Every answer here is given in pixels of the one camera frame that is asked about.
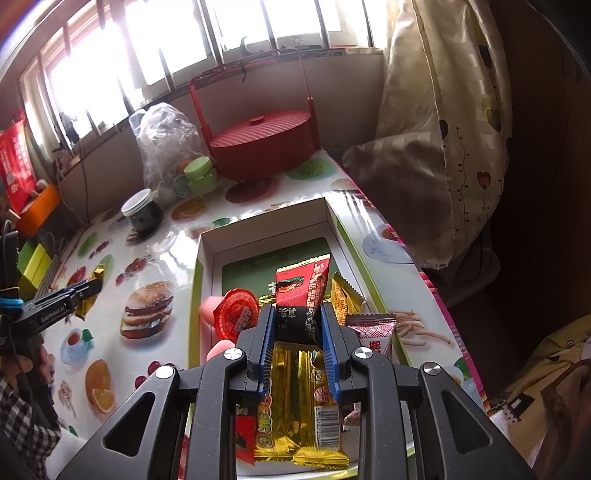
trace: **gold snack wrapper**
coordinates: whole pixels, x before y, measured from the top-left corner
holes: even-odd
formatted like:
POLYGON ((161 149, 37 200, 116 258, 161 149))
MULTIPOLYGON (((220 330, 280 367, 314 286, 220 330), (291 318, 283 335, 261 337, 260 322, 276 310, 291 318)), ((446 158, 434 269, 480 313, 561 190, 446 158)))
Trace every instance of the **gold snack wrapper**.
POLYGON ((332 287, 330 289, 330 302, 335 310, 336 319, 339 325, 345 325, 347 314, 361 312, 363 296, 347 282, 340 273, 333 275, 332 287))
POLYGON ((298 387, 301 447, 292 461, 315 468, 347 468, 349 457, 340 451, 340 409, 329 391, 322 352, 298 352, 298 387))
POLYGON ((322 353, 310 345, 277 342, 271 393, 258 407, 255 460, 345 469, 340 411, 328 389, 322 353))
MULTIPOLYGON (((88 277, 87 280, 90 281, 94 280, 95 278, 100 278, 101 282, 105 281, 105 266, 103 264, 99 264, 95 268, 94 272, 90 274, 90 277, 88 277)), ((82 300, 78 308, 74 311, 74 315, 82 320, 86 320, 86 314, 95 304, 97 296, 98 295, 94 295, 89 299, 82 300)))
POLYGON ((290 379, 293 352, 275 347, 271 363, 271 391, 258 406, 255 461, 291 460, 298 445, 291 439, 290 379))

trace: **person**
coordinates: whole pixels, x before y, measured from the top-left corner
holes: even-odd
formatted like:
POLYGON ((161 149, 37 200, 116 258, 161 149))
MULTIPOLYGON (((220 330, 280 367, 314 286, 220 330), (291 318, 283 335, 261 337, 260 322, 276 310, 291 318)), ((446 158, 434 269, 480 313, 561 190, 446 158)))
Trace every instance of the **person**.
MULTIPOLYGON (((47 385, 51 385, 55 358, 53 355, 48 355, 43 344, 40 345, 38 356, 39 375, 47 385)), ((49 480, 57 476, 83 442, 81 440, 74 442, 73 446, 69 439, 66 442, 68 445, 65 446, 65 451, 63 448, 56 449, 60 439, 67 432, 61 428, 48 429, 35 422, 33 409, 18 394, 17 383, 17 376, 21 370, 23 373, 28 373, 33 368, 35 366, 32 360, 24 356, 18 355, 18 360, 13 354, 0 356, 0 429, 27 463, 31 472, 39 480, 49 480), (51 477, 48 476, 46 467, 50 467, 51 477)))

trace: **green box lid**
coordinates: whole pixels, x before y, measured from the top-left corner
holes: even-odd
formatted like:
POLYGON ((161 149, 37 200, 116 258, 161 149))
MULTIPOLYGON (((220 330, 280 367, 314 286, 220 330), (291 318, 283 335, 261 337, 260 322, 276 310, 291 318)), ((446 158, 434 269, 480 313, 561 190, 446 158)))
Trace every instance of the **green box lid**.
POLYGON ((199 157, 193 160, 184 169, 184 173, 189 180, 202 179, 213 168, 209 157, 199 157))

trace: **patterned curtain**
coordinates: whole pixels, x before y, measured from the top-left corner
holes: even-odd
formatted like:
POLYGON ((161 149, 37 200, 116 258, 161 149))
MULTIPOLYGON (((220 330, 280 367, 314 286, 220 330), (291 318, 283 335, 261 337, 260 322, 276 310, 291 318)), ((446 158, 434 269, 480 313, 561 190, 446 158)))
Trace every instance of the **patterned curtain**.
POLYGON ((511 93, 487 0, 388 0, 376 140, 343 165, 423 267, 443 268, 490 219, 509 161, 511 93))

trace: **blue rubber band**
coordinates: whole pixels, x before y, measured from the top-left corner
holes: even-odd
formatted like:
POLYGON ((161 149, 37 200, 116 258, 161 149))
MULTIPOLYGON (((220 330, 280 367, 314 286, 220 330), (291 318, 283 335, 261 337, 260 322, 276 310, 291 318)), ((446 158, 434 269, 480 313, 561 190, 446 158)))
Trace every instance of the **blue rubber band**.
POLYGON ((0 307, 4 307, 6 309, 19 309, 24 304, 25 304, 25 302, 22 299, 3 299, 3 298, 0 298, 0 307))

